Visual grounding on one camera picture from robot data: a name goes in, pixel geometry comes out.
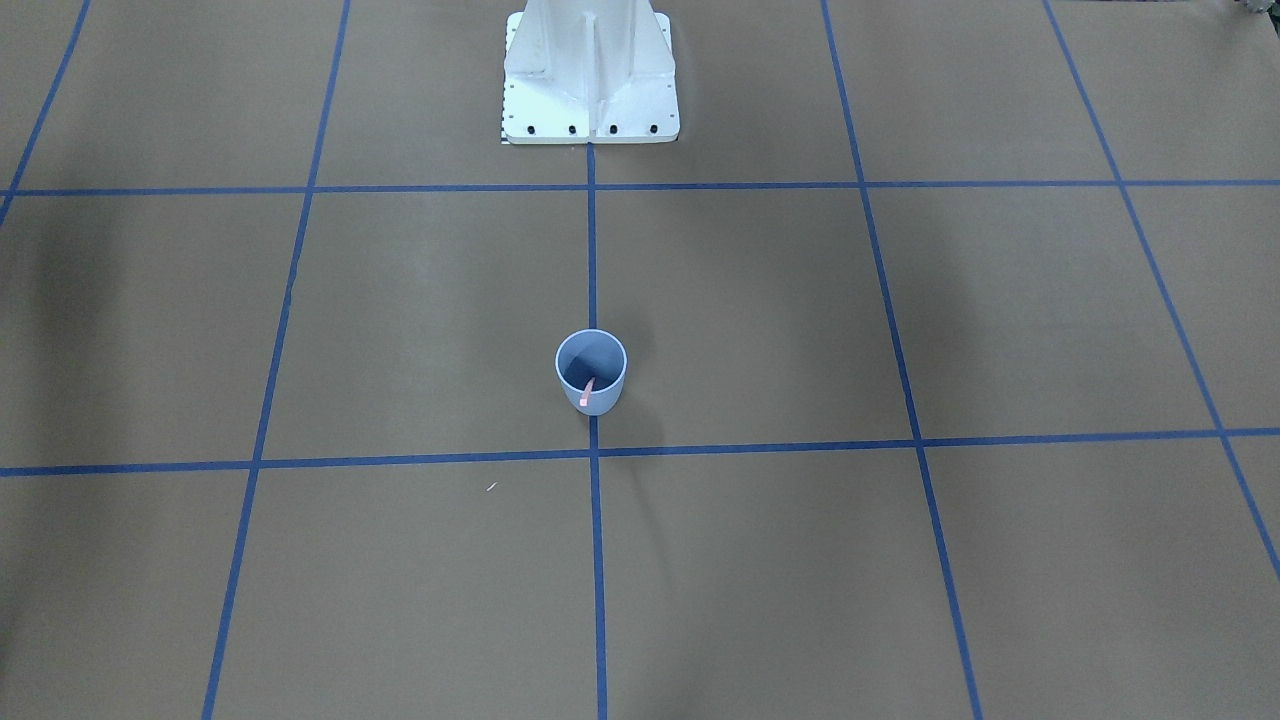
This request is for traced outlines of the light blue plastic cup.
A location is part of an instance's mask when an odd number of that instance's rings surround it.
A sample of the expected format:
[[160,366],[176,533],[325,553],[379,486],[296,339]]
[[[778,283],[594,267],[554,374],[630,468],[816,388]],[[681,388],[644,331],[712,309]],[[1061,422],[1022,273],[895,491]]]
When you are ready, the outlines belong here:
[[[602,416],[620,401],[628,374],[628,355],[611,332],[576,331],[556,350],[556,375],[566,398],[586,416]],[[579,407],[579,396],[589,378],[596,382],[589,407]]]

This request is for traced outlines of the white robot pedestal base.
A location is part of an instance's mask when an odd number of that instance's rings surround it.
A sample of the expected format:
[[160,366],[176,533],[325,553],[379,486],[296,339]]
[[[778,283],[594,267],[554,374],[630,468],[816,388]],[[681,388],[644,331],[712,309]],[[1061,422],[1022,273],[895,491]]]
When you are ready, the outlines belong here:
[[527,1],[506,19],[504,50],[506,143],[680,137],[672,22],[649,1]]

